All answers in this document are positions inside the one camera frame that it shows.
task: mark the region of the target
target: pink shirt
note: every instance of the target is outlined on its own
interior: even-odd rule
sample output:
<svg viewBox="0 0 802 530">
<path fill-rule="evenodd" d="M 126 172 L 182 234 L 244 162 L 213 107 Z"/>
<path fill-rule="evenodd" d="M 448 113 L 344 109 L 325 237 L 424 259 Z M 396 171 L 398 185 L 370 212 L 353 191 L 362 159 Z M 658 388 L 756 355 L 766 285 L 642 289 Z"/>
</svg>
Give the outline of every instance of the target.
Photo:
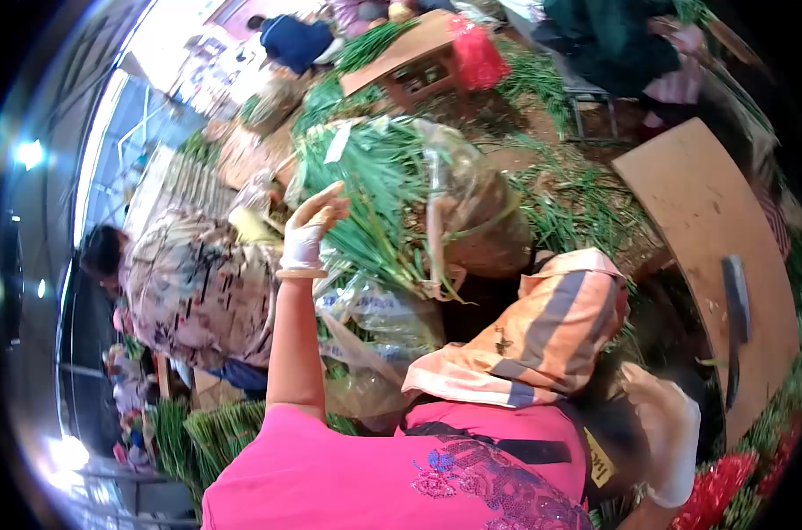
<svg viewBox="0 0 802 530">
<path fill-rule="evenodd" d="M 458 437 L 349 437 L 289 405 L 204 494 L 204 528 L 592 530 L 512 456 Z"/>
<path fill-rule="evenodd" d="M 586 452 L 577 430 L 569 418 L 553 405 L 534 405 L 508 409 L 497 405 L 478 405 L 438 401 L 418 405 L 406 417 L 407 429 L 428 421 L 441 421 L 455 429 L 490 437 L 494 442 L 503 439 L 550 440 L 563 442 L 571 462 L 528 466 L 545 477 L 555 488 L 572 501 L 581 502 L 583 481 L 586 478 Z"/>
</svg>

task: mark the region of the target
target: blue jacket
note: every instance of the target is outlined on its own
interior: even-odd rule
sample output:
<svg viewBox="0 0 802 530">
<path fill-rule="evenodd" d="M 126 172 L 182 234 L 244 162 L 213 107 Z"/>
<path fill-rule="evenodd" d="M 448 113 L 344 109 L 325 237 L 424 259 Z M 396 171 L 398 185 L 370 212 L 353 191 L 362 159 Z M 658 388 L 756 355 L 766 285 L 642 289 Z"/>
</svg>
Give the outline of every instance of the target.
<svg viewBox="0 0 802 530">
<path fill-rule="evenodd" d="M 260 27 L 259 43 L 272 60 L 299 76 L 331 45 L 331 28 L 322 21 L 304 24 L 289 15 L 268 19 Z"/>
</svg>

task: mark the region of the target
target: latex glove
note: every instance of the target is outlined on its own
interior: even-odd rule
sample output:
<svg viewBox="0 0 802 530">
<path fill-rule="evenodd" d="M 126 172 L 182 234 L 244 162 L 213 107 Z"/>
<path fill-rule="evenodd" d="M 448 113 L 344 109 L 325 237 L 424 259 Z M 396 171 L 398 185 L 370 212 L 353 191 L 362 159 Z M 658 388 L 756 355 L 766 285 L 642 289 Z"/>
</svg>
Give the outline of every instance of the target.
<svg viewBox="0 0 802 530">
<path fill-rule="evenodd" d="M 416 16 L 416 12 L 408 8 L 404 2 L 393 2 L 389 5 L 389 21 L 401 24 Z"/>
<path fill-rule="evenodd" d="M 637 410 L 649 440 L 652 469 L 649 497 L 662 508 L 677 508 L 689 499 L 695 482 L 695 452 L 699 445 L 699 406 L 681 387 L 623 363 L 622 389 Z"/>
<path fill-rule="evenodd" d="M 283 234 L 278 277 L 326 276 L 319 260 L 319 243 L 338 220 L 348 217 L 351 201 L 338 197 L 344 186 L 344 182 L 334 182 L 295 210 Z"/>
</svg>

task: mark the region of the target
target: floral shirt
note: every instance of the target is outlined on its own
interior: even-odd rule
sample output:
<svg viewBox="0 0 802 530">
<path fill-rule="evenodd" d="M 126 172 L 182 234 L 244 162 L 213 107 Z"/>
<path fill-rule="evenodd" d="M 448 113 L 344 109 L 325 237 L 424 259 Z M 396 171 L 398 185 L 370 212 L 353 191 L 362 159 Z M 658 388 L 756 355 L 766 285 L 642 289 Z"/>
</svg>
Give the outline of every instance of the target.
<svg viewBox="0 0 802 530">
<path fill-rule="evenodd" d="M 269 247 L 237 243 L 225 220 L 166 211 L 120 266 L 134 333 L 202 370 L 228 358 L 267 367 L 278 260 Z"/>
</svg>

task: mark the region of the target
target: ceiling light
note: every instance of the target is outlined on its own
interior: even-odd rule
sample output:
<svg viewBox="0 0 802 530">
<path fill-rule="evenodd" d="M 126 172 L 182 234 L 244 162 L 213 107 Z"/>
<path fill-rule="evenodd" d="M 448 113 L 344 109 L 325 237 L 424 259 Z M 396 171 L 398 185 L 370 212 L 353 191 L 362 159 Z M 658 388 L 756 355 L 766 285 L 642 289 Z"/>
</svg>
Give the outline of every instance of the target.
<svg viewBox="0 0 802 530">
<path fill-rule="evenodd" d="M 30 171 L 36 164 L 42 162 L 45 154 L 42 152 L 42 145 L 38 140 L 32 143 L 22 143 L 19 145 L 18 159 L 25 164 L 25 169 Z"/>
</svg>

